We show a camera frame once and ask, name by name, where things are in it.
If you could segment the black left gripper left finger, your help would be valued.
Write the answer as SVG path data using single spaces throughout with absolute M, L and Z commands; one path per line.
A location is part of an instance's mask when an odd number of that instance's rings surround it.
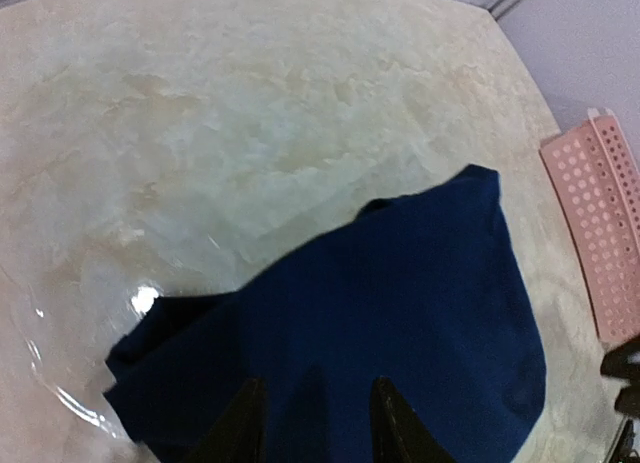
M 184 463 L 264 462 L 267 392 L 262 379 L 245 381 Z

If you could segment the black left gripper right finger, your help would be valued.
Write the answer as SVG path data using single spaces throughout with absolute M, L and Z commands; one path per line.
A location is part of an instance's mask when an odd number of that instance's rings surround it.
M 370 428 L 375 463 L 454 463 L 387 377 L 371 388 Z

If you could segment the dark blue garment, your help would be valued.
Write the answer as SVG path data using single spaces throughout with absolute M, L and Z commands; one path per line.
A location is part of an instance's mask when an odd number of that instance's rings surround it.
M 511 461 L 545 401 L 541 337 L 500 206 L 470 165 L 367 204 L 240 289 L 160 297 L 111 350 L 128 436 L 178 462 L 264 380 L 270 462 L 367 462 L 386 376 L 458 462 Z

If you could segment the pink plastic laundry basket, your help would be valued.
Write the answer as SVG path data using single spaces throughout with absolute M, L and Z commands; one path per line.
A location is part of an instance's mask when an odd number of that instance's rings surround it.
M 539 150 L 566 218 L 599 340 L 639 334 L 639 165 L 614 112 L 587 112 L 580 126 Z

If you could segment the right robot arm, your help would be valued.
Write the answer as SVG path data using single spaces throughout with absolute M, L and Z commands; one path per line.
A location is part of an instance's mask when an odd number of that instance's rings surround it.
M 614 410 L 623 416 L 623 421 L 605 461 L 638 462 L 635 424 L 639 422 L 639 337 L 608 351 L 602 360 L 600 374 L 626 382 L 614 402 Z

